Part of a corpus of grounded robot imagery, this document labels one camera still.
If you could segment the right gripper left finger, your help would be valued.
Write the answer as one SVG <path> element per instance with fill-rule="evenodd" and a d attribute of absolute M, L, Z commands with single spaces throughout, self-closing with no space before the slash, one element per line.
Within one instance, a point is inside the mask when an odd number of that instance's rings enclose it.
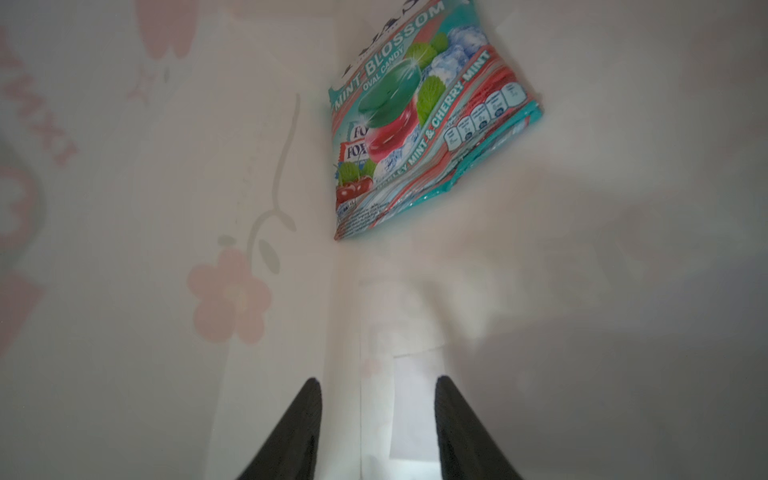
<path fill-rule="evenodd" d="M 322 407 L 320 382 L 309 378 L 238 479 L 312 480 Z"/>

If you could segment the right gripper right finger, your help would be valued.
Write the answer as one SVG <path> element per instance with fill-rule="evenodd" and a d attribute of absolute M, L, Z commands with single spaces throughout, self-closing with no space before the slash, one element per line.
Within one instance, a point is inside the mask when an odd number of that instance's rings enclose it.
<path fill-rule="evenodd" d="M 447 375 L 437 379 L 434 410 L 443 479 L 522 480 Z"/>

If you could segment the white paper gift bag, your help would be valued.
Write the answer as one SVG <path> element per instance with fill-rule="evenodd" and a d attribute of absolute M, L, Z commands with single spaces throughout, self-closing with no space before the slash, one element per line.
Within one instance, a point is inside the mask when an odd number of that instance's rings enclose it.
<path fill-rule="evenodd" d="M 767 475 L 767 5 L 479 1 L 542 119 L 336 241 L 329 88 L 402 1 L 1 5 L 1 475 Z"/>

